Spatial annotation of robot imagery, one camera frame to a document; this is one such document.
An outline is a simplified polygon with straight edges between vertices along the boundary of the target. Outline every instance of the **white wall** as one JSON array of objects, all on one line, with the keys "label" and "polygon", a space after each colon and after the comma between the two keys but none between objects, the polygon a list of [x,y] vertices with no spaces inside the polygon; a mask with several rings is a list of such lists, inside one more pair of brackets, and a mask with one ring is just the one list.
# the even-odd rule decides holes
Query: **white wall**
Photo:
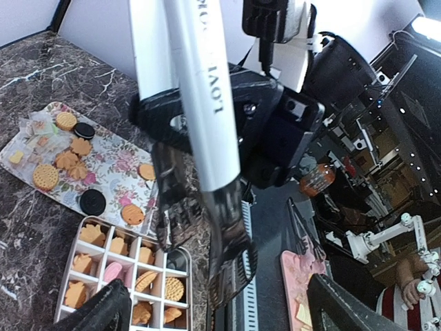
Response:
[{"label": "white wall", "polygon": [[[143,1],[154,5],[162,0]],[[388,44],[387,35],[392,30],[404,28],[412,18],[422,12],[417,0],[312,1],[318,9],[317,31],[330,30],[339,34],[367,61],[372,60]],[[128,3],[129,0],[74,0],[65,16],[60,34],[135,79]],[[220,0],[220,3],[228,59],[237,63],[253,44],[253,38],[245,35],[241,28],[243,0]],[[146,44],[151,48],[152,44],[147,41],[148,32],[145,32]],[[163,37],[156,35],[155,38],[166,40],[167,35],[165,31],[163,33]]]},{"label": "white wall", "polygon": [[59,0],[0,0],[0,47],[45,30]]}]

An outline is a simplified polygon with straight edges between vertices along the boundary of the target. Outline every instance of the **person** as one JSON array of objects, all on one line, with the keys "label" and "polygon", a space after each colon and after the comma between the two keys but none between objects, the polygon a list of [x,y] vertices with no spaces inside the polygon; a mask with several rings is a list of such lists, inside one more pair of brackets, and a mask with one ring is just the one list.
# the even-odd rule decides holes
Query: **person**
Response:
[{"label": "person", "polygon": [[396,283],[389,288],[376,281],[363,264],[349,257],[336,255],[330,257],[329,262],[336,283],[366,306],[406,330],[423,330],[424,323],[433,317],[441,318],[441,277],[438,276],[433,282],[436,288],[433,297],[420,294],[417,286],[429,268],[418,255],[410,254],[397,262]]}]

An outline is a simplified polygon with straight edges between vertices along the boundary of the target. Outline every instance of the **human arm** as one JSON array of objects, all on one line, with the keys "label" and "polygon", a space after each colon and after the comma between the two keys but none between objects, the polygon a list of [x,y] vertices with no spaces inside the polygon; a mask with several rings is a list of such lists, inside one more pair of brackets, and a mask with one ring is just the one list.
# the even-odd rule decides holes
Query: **human arm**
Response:
[{"label": "human arm", "polygon": [[395,278],[396,284],[401,290],[401,296],[409,309],[413,309],[413,305],[424,298],[423,294],[417,291],[419,284],[419,276],[429,269],[427,264],[417,255],[410,254],[397,263]]}]

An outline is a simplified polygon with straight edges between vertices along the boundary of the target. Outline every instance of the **floral tray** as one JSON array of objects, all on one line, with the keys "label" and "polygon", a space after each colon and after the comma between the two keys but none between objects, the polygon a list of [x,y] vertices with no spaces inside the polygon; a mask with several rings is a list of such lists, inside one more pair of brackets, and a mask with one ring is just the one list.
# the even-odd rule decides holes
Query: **floral tray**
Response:
[{"label": "floral tray", "polygon": [[[79,205],[81,194],[90,188],[99,190],[107,202],[104,213],[100,215],[102,219],[120,228],[156,238],[150,230],[150,222],[156,208],[156,182],[146,181],[138,174],[140,164],[152,164],[150,154],[61,102],[50,103],[39,114],[50,115],[55,123],[60,112],[71,112],[78,122],[87,123],[95,129],[95,136],[90,141],[92,151],[81,159],[86,164],[88,174],[83,180],[76,181],[67,171],[60,170],[59,182],[55,188],[50,191],[36,189],[80,214],[84,214]],[[75,137],[73,132],[62,131],[55,126],[53,135],[56,136],[52,137],[56,143],[52,144],[51,148],[38,151],[39,157],[42,158],[39,159],[40,162],[54,163],[58,153],[68,150]],[[30,141],[35,137],[36,135],[29,133],[27,128],[21,128],[20,133],[0,152],[0,166],[33,188],[35,185],[32,173],[38,161],[31,159],[31,154],[35,155],[35,149],[30,147]],[[23,151],[25,155],[19,165],[9,161],[10,156],[17,150]],[[131,203],[144,211],[145,220],[140,225],[128,225],[121,217],[121,209]]]}]

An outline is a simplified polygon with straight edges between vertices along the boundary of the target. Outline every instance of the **tray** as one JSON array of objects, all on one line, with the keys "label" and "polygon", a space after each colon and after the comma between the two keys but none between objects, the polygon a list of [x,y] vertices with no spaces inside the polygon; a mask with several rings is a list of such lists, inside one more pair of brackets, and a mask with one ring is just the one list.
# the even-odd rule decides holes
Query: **tray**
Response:
[{"label": "tray", "polygon": [[[79,197],[85,190],[95,188],[104,194],[107,201],[106,209],[100,217],[113,225],[155,238],[156,235],[150,231],[150,222],[156,208],[157,185],[154,181],[144,180],[138,174],[138,166],[141,163],[152,164],[150,154],[61,102],[50,103],[40,113],[48,113],[55,122],[60,112],[71,112],[78,122],[88,123],[95,129],[95,136],[90,141],[92,151],[88,156],[81,158],[85,161],[88,175],[84,180],[75,181],[67,171],[61,170],[59,183],[54,189],[50,191],[36,189],[86,216],[80,209]],[[53,150],[42,152],[34,146],[30,147],[31,139],[37,137],[36,135],[29,137],[22,132],[19,133],[0,152],[0,166],[35,188],[32,173],[37,163],[30,161],[28,157],[23,158],[20,165],[14,165],[10,163],[9,156],[16,150],[25,150],[30,154],[33,149],[42,157],[42,163],[54,163],[57,154],[68,150],[71,140],[75,137],[72,132],[62,130],[58,130],[55,134],[58,136]],[[140,225],[128,225],[121,217],[122,207],[131,203],[144,211],[145,220]]]},{"label": "tray", "polygon": [[[101,231],[106,235],[103,248],[79,239],[81,228],[86,224],[101,226]],[[125,242],[130,246],[128,257],[110,252],[111,240],[114,237],[125,238]],[[147,246],[155,252],[156,256],[152,265],[138,262],[141,246]],[[72,270],[74,257],[78,253],[89,254],[92,257],[93,266],[90,274],[82,274]],[[153,312],[148,325],[131,325],[130,331],[192,329],[192,261],[188,251],[179,248],[173,253],[164,253],[153,241],[139,237],[132,231],[113,226],[97,217],[86,217],[79,226],[60,287],[55,323],[75,311],[74,308],[64,305],[69,281],[82,281],[88,289],[88,296],[91,297],[107,284],[103,280],[104,269],[111,262],[119,262],[124,270],[132,266],[136,270],[133,273],[132,286],[128,288],[132,309],[139,301],[148,301],[152,304]],[[138,293],[134,289],[135,280],[137,276],[148,270],[158,272],[158,276],[154,280],[149,294]],[[184,283],[185,294],[179,302],[165,300],[165,286],[163,284],[165,284],[166,277],[176,277]],[[164,325],[164,309],[170,307],[182,310],[183,314],[177,320]]]}]

